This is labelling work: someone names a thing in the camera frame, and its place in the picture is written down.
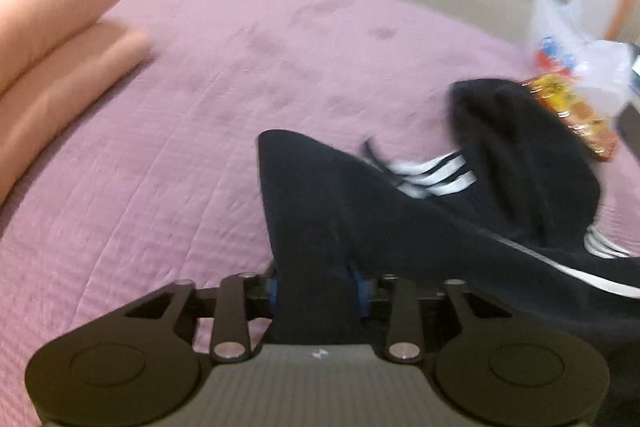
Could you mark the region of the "yellow snack bag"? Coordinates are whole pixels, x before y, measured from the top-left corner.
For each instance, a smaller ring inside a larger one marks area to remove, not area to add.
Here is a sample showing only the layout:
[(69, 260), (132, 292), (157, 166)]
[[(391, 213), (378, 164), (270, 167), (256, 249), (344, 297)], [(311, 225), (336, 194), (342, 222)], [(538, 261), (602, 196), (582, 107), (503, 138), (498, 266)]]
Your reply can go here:
[(574, 91), (570, 80), (560, 74), (546, 74), (525, 81), (524, 86), (584, 143), (594, 159), (601, 162), (613, 159), (617, 133), (606, 118)]

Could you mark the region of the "white plastic shopping bag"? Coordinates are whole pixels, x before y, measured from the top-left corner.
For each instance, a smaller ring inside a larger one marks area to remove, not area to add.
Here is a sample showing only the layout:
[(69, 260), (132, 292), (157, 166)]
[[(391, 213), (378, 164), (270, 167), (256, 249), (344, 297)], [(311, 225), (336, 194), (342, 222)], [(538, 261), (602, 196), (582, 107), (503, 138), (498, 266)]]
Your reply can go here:
[(526, 49), (536, 72), (565, 77), (601, 116), (615, 119), (631, 96), (631, 46), (588, 35), (579, 0), (534, 0)]

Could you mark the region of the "black hoodie with white stripes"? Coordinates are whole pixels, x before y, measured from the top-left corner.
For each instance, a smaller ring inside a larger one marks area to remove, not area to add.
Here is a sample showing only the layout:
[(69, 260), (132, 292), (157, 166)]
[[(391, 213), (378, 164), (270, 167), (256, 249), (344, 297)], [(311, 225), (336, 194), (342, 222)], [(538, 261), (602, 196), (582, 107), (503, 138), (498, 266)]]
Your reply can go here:
[(601, 426), (639, 421), (639, 262), (593, 228), (600, 184), (585, 147), (522, 84), (449, 91), (458, 149), (389, 164), (309, 136), (257, 140), (278, 292), (275, 343), (356, 343), (355, 277), (464, 280), (585, 339), (611, 371)]

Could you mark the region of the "folded peach blanket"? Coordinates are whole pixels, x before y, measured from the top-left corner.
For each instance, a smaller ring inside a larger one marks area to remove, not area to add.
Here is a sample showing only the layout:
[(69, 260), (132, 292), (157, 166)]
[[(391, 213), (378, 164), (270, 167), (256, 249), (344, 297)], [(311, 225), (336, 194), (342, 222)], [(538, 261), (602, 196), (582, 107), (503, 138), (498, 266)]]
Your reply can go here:
[(149, 55), (105, 14), (120, 0), (1, 0), (1, 194), (89, 105)]

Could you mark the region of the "pink quilted bedspread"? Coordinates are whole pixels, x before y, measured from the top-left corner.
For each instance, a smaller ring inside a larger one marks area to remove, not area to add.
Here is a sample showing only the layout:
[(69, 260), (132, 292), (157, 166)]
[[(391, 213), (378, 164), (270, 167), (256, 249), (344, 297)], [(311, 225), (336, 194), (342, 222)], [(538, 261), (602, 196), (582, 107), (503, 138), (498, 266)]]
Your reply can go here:
[[(62, 132), (1, 210), (1, 421), (35, 426), (24, 372), (47, 341), (176, 280), (274, 263), (257, 140), (297, 132), (389, 164), (458, 149), (449, 91), (519, 84), (526, 56), (399, 0), (122, 0), (154, 55)], [(588, 164), (593, 228), (639, 262), (639, 166)]]

